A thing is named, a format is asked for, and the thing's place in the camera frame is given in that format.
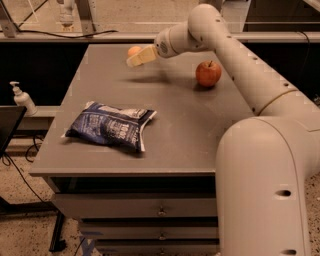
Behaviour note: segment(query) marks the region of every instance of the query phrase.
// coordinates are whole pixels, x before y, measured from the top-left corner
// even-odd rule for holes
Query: soap dispenser
[[[37,112],[37,107],[30,98],[30,95],[26,92],[21,91],[21,89],[16,86],[19,82],[12,81],[10,84],[13,86],[12,90],[14,92],[14,101],[18,106],[25,106],[27,108],[26,116],[32,116]]]

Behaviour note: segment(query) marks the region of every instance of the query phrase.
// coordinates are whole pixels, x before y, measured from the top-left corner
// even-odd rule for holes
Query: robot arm
[[[214,51],[258,116],[232,126],[219,144],[222,256],[310,256],[304,181],[320,168],[317,106],[233,38],[211,5],[198,5],[188,22],[160,32],[152,49],[144,56],[143,49],[128,64]]]

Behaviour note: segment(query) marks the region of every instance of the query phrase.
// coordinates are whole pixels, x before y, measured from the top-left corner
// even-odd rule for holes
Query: drawer handle
[[[167,212],[164,210],[164,208],[161,206],[158,212],[159,217],[164,217],[167,215]]]
[[[164,234],[160,234],[160,236],[159,236],[159,240],[160,241],[164,241],[164,240],[166,240],[167,238],[165,237],[165,235]]]

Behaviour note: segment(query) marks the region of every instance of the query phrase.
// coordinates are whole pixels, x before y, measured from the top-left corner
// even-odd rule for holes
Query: blue snack bag
[[[101,145],[126,145],[144,152],[142,132],[156,113],[146,109],[119,109],[90,101],[64,136]]]

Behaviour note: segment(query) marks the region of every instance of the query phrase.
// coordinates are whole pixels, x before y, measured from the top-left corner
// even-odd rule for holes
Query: black cable
[[[86,35],[81,35],[81,36],[65,36],[65,35],[60,35],[60,34],[55,34],[55,33],[50,33],[50,32],[45,32],[45,31],[38,31],[38,30],[18,30],[19,32],[22,33],[37,33],[37,34],[44,34],[44,35],[49,35],[49,36],[55,36],[55,37],[62,37],[62,38],[69,38],[69,39],[77,39],[77,38],[88,38],[96,35],[101,35],[101,34],[108,34],[108,33],[116,33],[119,32],[117,30],[105,30],[101,32],[96,32],[92,34],[86,34]]]
[[[27,149],[27,151],[26,151],[26,153],[25,153],[25,155],[24,155],[25,159],[26,159],[28,162],[30,162],[30,163],[33,163],[33,160],[30,160],[30,159],[29,159],[29,152],[30,152],[30,150],[31,150],[33,147],[35,147],[35,146],[41,146],[41,143],[36,143],[36,144],[34,144],[34,145],[31,145],[31,146]]]
[[[21,171],[19,170],[18,166],[15,164],[15,162],[12,160],[12,158],[7,154],[4,153],[5,156],[8,157],[10,162],[14,165],[18,173],[20,174],[21,178],[23,179],[24,183],[29,187],[29,189],[33,192],[33,194],[42,202],[42,203],[47,203],[46,201],[42,200],[42,198],[32,189],[32,187],[29,185],[29,183],[26,181],[26,179],[23,177]]]
[[[25,17],[24,20],[17,26],[20,28],[32,16],[32,14],[38,11],[46,2],[48,2],[48,0],[45,0],[42,2],[42,4],[38,5],[38,7],[35,8],[27,17]]]
[[[310,53],[310,46],[311,46],[311,44],[310,44],[310,39],[309,39],[309,37],[308,37],[308,35],[305,33],[305,32],[303,32],[303,31],[298,31],[299,33],[301,33],[301,34],[303,34],[305,37],[306,37],[306,39],[307,39],[307,42],[308,42],[308,48],[307,48],[307,52],[306,52],[306,55],[305,55],[305,57],[304,57],[304,61],[303,61],[303,64],[302,64],[302,66],[301,66],[301,69],[300,69],[300,73],[299,73],[299,77],[298,77],[298,81],[297,81],[297,85],[298,86],[301,86],[301,79],[302,79],[302,76],[303,76],[303,74],[304,74],[304,70],[305,70],[305,67],[306,67],[306,64],[307,64],[307,60],[308,60],[308,58],[309,58],[309,53]]]
[[[5,166],[10,166],[10,165],[11,165],[11,164],[10,164],[10,160],[8,159],[8,157],[7,157],[5,154],[1,157],[1,161],[2,161],[2,163],[3,163]]]
[[[80,244],[78,245],[78,247],[77,247],[77,250],[75,251],[75,253],[74,253],[74,256],[76,256],[77,255],[77,253],[78,253],[78,251],[79,251],[79,249],[80,249],[80,246],[82,245],[82,243],[83,243],[83,241],[85,240],[85,237],[84,238],[82,238],[82,240],[81,240],[81,242],[80,242]]]
[[[43,2],[39,7],[37,7],[35,10],[38,10],[40,7],[43,6],[43,4],[45,3]],[[115,32],[119,32],[117,30],[105,30],[102,32],[96,32],[96,33],[92,33],[92,34],[86,34],[86,35],[81,35],[81,36],[65,36],[65,35],[60,35],[60,34],[56,34],[56,33],[50,33],[50,32],[45,32],[45,31],[38,31],[38,30],[21,30],[20,26],[23,24],[19,24],[17,25],[13,19],[11,18],[8,10],[6,9],[6,7],[4,6],[5,11],[7,12],[10,21],[12,21],[12,24],[15,26],[16,30],[19,33],[37,33],[37,34],[44,34],[44,35],[49,35],[49,36],[55,36],[55,37],[61,37],[61,38],[68,38],[68,39],[77,39],[77,38],[88,38],[88,37],[92,37],[92,36],[96,36],[96,35],[101,35],[101,34],[107,34],[107,33],[115,33]]]
[[[36,148],[36,150],[39,152],[39,148],[38,148],[38,146],[37,146],[37,142],[36,142],[36,137],[37,137],[37,135],[35,134],[35,135],[33,135],[33,138],[32,138],[32,140],[33,140],[33,145],[34,145],[34,147]]]

